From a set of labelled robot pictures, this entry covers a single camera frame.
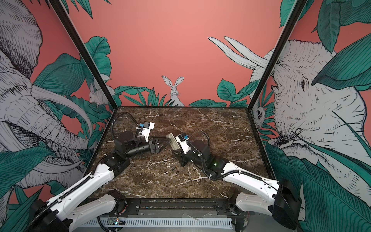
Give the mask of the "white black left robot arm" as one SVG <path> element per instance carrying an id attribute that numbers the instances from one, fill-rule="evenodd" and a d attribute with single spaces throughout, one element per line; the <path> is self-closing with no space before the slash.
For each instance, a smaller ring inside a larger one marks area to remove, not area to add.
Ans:
<path id="1" fill-rule="evenodd" d="M 167 146 L 177 148 L 172 134 L 151 137 L 149 129 L 136 134 L 123 132 L 114 140 L 115 149 L 104 156 L 85 177 L 64 192 L 44 202 L 38 200 L 30 210 L 26 232 L 72 232 L 80 225 L 103 214 L 121 215 L 127 211 L 126 197 L 116 189 L 84 204 L 84 200 L 101 186 L 119 176 L 129 165 L 130 158 L 145 153 L 158 154 Z"/>

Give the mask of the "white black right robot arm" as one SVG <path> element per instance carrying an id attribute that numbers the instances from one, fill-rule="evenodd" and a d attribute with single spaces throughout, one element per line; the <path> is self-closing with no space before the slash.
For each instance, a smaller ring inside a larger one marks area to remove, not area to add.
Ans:
<path id="1" fill-rule="evenodd" d="M 209 146 L 199 150 L 188 140 L 176 140 L 174 147 L 173 153 L 181 163 L 192 162 L 209 180 L 230 182 L 258 196 L 249 200 L 246 194 L 239 193 L 235 205 L 240 211 L 265 213 L 288 229 L 303 231 L 299 223 L 302 200 L 289 180 L 278 181 L 255 175 L 223 157 L 213 155 Z"/>

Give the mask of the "grey remote control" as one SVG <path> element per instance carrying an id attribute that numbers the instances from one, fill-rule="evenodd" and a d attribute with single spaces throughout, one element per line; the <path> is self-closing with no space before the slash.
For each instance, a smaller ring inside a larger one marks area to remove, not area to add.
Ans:
<path id="1" fill-rule="evenodd" d="M 172 151 L 180 150 L 181 149 L 181 147 L 179 146 L 176 138 L 174 137 L 174 135 L 172 133 L 167 134 L 166 135 L 166 138 L 168 138 L 168 139 L 171 140 L 170 146 L 172 148 Z"/>

